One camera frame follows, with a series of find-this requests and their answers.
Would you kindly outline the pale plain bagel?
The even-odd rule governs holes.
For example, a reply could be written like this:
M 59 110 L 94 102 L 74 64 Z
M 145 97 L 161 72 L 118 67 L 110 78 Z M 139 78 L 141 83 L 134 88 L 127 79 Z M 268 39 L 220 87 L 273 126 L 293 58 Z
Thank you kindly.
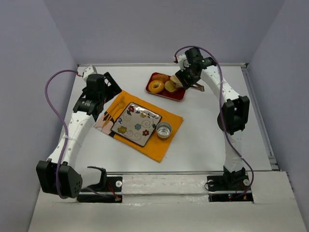
M 169 79 L 174 83 L 176 88 L 183 88 L 181 81 L 175 75 L 172 75 Z

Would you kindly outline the metal serving tongs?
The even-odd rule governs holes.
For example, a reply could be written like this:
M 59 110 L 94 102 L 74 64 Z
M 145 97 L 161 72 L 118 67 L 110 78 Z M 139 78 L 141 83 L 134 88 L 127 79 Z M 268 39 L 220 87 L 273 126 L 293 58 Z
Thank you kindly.
M 197 91 L 200 91 L 200 92 L 204 92 L 205 91 L 205 88 L 204 86 L 196 83 L 196 84 L 193 84 L 192 86 L 189 87 L 190 89 L 194 89 L 194 90 L 197 90 Z

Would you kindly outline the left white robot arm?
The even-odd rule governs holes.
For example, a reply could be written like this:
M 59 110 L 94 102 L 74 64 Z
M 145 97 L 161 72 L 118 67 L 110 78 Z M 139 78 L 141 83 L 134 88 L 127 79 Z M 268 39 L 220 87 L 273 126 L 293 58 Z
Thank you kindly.
M 74 167 L 80 148 L 103 111 L 104 104 L 122 90 L 109 72 L 98 74 L 92 66 L 85 69 L 82 77 L 86 86 L 73 107 L 68 124 L 46 96 L 48 104 L 63 124 L 64 135 L 47 160 L 38 162 L 36 172 L 42 191 L 62 199 L 77 198 L 83 189 L 90 186 L 103 188 L 107 184 L 104 168 L 88 166 L 76 171 Z

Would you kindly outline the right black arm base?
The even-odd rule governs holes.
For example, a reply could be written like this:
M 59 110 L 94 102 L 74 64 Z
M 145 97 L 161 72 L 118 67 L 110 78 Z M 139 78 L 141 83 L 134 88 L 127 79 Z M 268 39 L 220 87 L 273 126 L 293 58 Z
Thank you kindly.
M 224 167 L 223 174 L 207 176 L 204 189 L 209 193 L 212 203 L 253 202 L 250 183 L 245 168 L 230 172 Z

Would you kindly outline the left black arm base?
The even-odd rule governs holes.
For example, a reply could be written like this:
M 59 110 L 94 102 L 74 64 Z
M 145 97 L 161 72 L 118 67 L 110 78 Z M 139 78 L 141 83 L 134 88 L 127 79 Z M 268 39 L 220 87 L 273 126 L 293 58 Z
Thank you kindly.
M 106 169 L 88 166 L 83 177 L 83 188 L 76 200 L 80 203 L 121 203 L 123 177 L 109 175 Z

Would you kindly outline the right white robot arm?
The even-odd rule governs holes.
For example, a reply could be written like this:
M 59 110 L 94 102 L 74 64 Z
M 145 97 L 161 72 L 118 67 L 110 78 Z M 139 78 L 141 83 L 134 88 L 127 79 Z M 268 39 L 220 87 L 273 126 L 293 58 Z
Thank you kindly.
M 185 53 L 175 53 L 174 62 L 180 67 L 175 73 L 175 83 L 185 89 L 199 88 L 202 80 L 219 101 L 217 123 L 225 139 L 225 163 L 222 175 L 208 176 L 205 184 L 208 191 L 235 191 L 240 186 L 250 186 L 246 175 L 247 162 L 241 155 L 242 134 L 248 122 L 250 99 L 238 94 L 223 78 L 222 68 L 214 57 L 203 57 L 198 46 L 185 46 Z

